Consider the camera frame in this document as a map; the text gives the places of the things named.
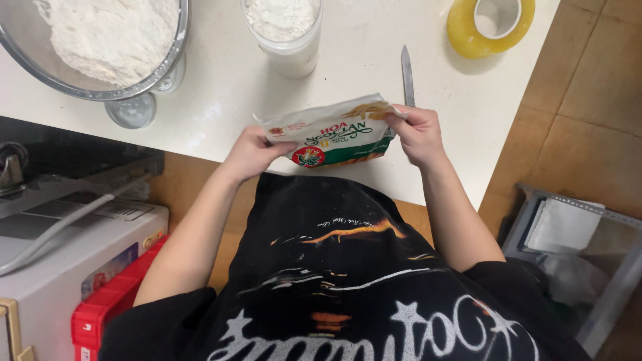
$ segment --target person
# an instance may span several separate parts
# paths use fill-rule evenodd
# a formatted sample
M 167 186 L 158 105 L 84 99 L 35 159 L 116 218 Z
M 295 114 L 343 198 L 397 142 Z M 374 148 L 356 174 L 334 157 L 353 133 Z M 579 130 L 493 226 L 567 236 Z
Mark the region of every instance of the person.
M 134 307 L 107 326 L 99 359 L 589 360 L 529 273 L 505 261 L 446 156 L 437 113 L 394 106 L 408 119 L 385 121 L 421 171 L 435 248 L 374 189 L 263 173 L 295 144 L 269 145 L 249 126 L 158 253 Z M 232 200 L 259 174 L 216 295 L 206 284 Z

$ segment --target white countertop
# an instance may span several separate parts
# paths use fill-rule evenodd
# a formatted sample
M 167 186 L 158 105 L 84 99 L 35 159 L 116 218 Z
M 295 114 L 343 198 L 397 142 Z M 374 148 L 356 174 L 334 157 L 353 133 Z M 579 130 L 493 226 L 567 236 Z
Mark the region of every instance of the white countertop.
M 221 162 L 258 116 L 329 105 L 380 92 L 404 102 L 401 48 L 408 46 L 418 107 L 437 110 L 446 152 L 478 208 L 559 0 L 538 0 L 522 41 L 506 53 L 467 60 L 446 36 L 452 0 L 326 0 L 317 68 L 290 80 L 268 66 L 237 0 L 193 0 L 187 73 L 177 92 L 156 96 L 146 128 L 111 121 L 102 103 L 40 83 L 0 47 L 0 115 Z M 392 198 L 425 204 L 418 169 L 393 140 L 384 157 L 302 169 L 280 158 L 281 174 L 334 175 Z

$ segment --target yellow tape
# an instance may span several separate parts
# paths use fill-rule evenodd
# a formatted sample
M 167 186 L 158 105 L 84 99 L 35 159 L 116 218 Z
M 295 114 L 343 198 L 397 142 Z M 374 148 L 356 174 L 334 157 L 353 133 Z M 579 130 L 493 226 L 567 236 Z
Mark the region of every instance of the yellow tape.
M 515 46 L 526 35 L 533 16 L 535 0 L 521 0 L 521 16 L 517 26 L 505 37 L 489 39 L 475 25 L 474 13 L 477 0 L 455 0 L 448 13 L 446 30 L 453 48 L 469 59 L 488 57 Z

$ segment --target plastic bag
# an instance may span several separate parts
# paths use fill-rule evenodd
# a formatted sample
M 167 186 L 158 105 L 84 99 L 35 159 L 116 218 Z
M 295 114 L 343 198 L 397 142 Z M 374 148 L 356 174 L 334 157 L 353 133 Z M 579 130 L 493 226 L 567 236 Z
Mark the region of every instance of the plastic bag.
M 609 277 L 584 258 L 570 254 L 546 254 L 538 258 L 548 277 L 554 301 L 575 306 L 595 304 L 609 284 Z
M 285 156 L 312 168 L 381 157 L 396 135 L 383 121 L 389 113 L 408 116 L 377 93 L 257 121 L 271 143 L 296 142 L 297 149 Z

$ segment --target flour bag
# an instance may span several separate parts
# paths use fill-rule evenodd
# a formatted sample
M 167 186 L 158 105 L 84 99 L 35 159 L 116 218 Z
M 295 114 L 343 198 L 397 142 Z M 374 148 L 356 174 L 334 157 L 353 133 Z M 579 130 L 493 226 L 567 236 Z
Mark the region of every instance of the flour bag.
M 389 113 L 408 116 L 377 93 L 257 121 L 271 143 L 296 142 L 297 149 L 285 157 L 312 168 L 381 157 L 396 135 L 383 121 Z

